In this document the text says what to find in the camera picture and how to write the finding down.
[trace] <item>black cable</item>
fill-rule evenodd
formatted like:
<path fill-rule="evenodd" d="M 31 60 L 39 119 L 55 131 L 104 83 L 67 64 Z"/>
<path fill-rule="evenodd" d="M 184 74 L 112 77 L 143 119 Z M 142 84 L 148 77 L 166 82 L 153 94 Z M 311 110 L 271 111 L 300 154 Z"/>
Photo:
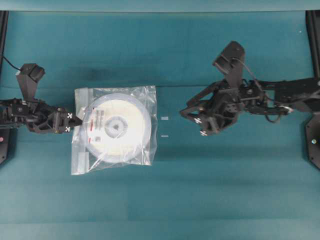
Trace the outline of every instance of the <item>black cable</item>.
<path fill-rule="evenodd" d="M 272 124 L 276 124 L 277 122 L 279 122 L 279 120 L 281 119 L 281 116 L 282 115 L 278 115 L 278 117 L 275 119 L 275 120 L 271 120 L 270 118 L 269 118 L 269 115 L 264 115 L 265 116 L 265 119 L 268 121 L 268 122 L 270 122 L 270 123 L 272 123 Z"/>
<path fill-rule="evenodd" d="M 5 56 L 3 56 L 3 55 L 1 55 L 1 54 L 0 54 L 0 56 L 2 56 L 2 58 L 3 58 L 11 67 L 13 67 L 14 69 L 16 69 L 16 70 L 18 70 L 18 71 L 21 71 L 20 68 L 14 66 Z"/>
<path fill-rule="evenodd" d="M 320 92 L 320 89 L 313 92 L 310 96 L 308 97 L 304 97 L 304 98 L 300 98 L 291 102 L 280 102 L 280 101 L 276 101 L 275 99 L 272 99 L 271 97 L 268 96 L 268 94 L 262 89 L 259 81 L 257 80 L 256 76 L 253 74 L 253 72 L 250 70 L 250 68 L 243 62 L 241 61 L 239 58 L 233 57 L 232 59 L 237 60 L 239 63 L 241 63 L 242 66 L 245 67 L 245 69 L 248 71 L 248 73 L 251 75 L 251 77 L 253 78 L 254 83 L 256 84 L 256 86 L 258 87 L 258 89 L 263 92 L 264 96 L 266 97 L 266 99 L 268 99 L 269 101 L 274 102 L 275 104 L 283 104 L 283 105 L 287 105 L 287 104 L 294 104 L 300 101 L 305 101 L 308 99 L 319 99 L 320 97 L 316 96 L 316 94 L 318 94 Z"/>

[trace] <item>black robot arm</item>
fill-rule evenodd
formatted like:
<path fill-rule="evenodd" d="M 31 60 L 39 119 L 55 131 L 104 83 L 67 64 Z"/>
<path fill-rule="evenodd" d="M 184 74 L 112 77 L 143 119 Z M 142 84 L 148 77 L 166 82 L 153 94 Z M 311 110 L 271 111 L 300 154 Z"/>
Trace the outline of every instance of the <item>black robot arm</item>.
<path fill-rule="evenodd" d="M 293 110 L 312 113 L 306 124 L 306 140 L 309 159 L 320 168 L 320 79 L 306 78 L 292 81 L 260 81 L 245 65 L 245 50 L 237 43 L 229 43 L 213 62 L 224 74 L 224 79 L 214 82 L 191 98 L 180 114 L 198 124 L 203 136 L 218 134 L 237 122 L 241 112 L 263 115 L 276 123 Z M 243 79 L 243 68 L 252 80 Z M 267 91 L 273 91 L 274 97 Z"/>
<path fill-rule="evenodd" d="M 66 133 L 82 121 L 63 107 L 55 107 L 35 99 L 37 85 L 45 70 L 35 63 L 24 64 L 17 72 L 23 99 L 0 100 L 0 129 L 18 128 L 26 125 L 37 134 Z"/>

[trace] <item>clear plastic bag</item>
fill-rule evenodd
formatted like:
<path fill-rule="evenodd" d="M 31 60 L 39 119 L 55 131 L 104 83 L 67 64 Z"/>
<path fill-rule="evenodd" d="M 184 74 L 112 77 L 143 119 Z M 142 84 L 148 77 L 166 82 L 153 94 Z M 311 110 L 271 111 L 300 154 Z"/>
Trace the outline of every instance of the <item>clear plastic bag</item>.
<path fill-rule="evenodd" d="M 79 88 L 74 91 L 71 174 L 128 164 L 152 165 L 157 150 L 155 86 Z"/>

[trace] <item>white spool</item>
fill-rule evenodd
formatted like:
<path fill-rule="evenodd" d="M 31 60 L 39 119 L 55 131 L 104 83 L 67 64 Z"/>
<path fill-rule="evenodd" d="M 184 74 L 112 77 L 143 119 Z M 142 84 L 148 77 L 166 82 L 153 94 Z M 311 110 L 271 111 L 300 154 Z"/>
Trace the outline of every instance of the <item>white spool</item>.
<path fill-rule="evenodd" d="M 150 115 L 138 99 L 111 93 L 87 107 L 81 137 L 98 160 L 122 163 L 141 154 L 150 141 L 151 128 Z"/>

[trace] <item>teal cloth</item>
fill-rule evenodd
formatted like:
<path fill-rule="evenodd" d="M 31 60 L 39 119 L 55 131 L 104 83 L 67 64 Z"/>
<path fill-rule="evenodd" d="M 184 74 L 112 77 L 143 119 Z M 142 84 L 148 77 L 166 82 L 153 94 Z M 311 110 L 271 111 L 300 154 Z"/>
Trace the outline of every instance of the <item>teal cloth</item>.
<path fill-rule="evenodd" d="M 1 0 L 2 10 L 108 13 L 216 13 L 320 9 L 319 0 Z"/>
<path fill-rule="evenodd" d="M 151 167 L 71 176 L 71 134 L 12 131 L 10 159 L 0 166 L 0 239 L 319 239 L 320 171 L 307 160 L 303 130 L 309 114 L 271 124 L 243 113 L 210 137 L 179 116 L 190 97 L 223 78 L 211 63 L 231 40 L 258 79 L 313 76 L 303 11 L 11 12 L 5 56 L 45 68 L 36 97 L 48 104 L 74 110 L 75 88 L 156 85 L 158 150 Z M 0 96 L 21 96 L 5 62 Z"/>

